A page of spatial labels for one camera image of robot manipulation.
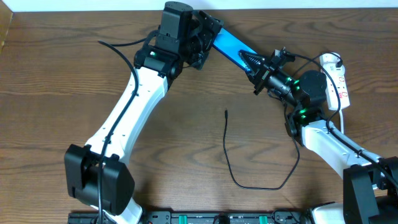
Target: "wood grain surface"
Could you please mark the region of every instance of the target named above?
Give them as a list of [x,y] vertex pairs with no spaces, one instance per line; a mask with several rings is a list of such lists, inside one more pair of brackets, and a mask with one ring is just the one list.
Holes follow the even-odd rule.
[[[309,57],[340,53],[351,100],[346,134],[384,157],[398,155],[398,9],[209,13],[262,54],[282,47]],[[123,60],[96,40],[141,39],[160,18],[160,11],[14,16],[0,55],[0,223],[65,223],[69,212],[91,210],[68,196],[63,155],[71,143],[84,145],[100,128],[129,79]],[[133,59],[139,48],[122,51]],[[302,63],[288,64],[286,71]],[[202,71],[184,70],[134,146],[129,170],[136,201],[176,211],[342,202],[340,177],[305,148],[282,190],[250,191],[233,184],[222,148],[225,108],[226,147],[240,183],[276,187],[297,157],[282,105],[252,91],[245,74],[216,50]]]
[[10,27],[11,19],[11,10],[5,5],[3,1],[0,1],[0,54],[4,45],[4,41],[8,34],[8,28]]

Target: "black mounting bracket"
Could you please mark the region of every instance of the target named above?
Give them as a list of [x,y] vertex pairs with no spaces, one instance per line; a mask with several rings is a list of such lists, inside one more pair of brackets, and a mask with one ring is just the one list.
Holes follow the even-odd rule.
[[[90,151],[89,145],[71,144],[65,153],[65,171],[69,196],[86,205],[98,206],[98,164],[100,155]],[[103,207],[112,215],[120,215],[127,207],[134,191],[134,179],[119,157],[105,157],[103,167]]]
[[[390,175],[398,178],[398,158],[379,159]],[[375,197],[373,185],[387,195]],[[343,213],[350,223],[398,223],[397,189],[373,165],[354,165],[343,171]]]
[[269,58],[245,50],[241,50],[239,56],[249,69],[246,75],[254,84],[254,94],[258,95],[265,87],[288,103],[295,104],[290,90],[293,79],[282,70],[287,62],[294,62],[295,58],[287,54],[285,48],[274,50]]
[[[166,2],[158,30],[149,34],[134,56],[134,66],[158,71],[170,85],[183,63],[201,70],[224,22],[181,2]],[[155,45],[149,45],[155,37]]]

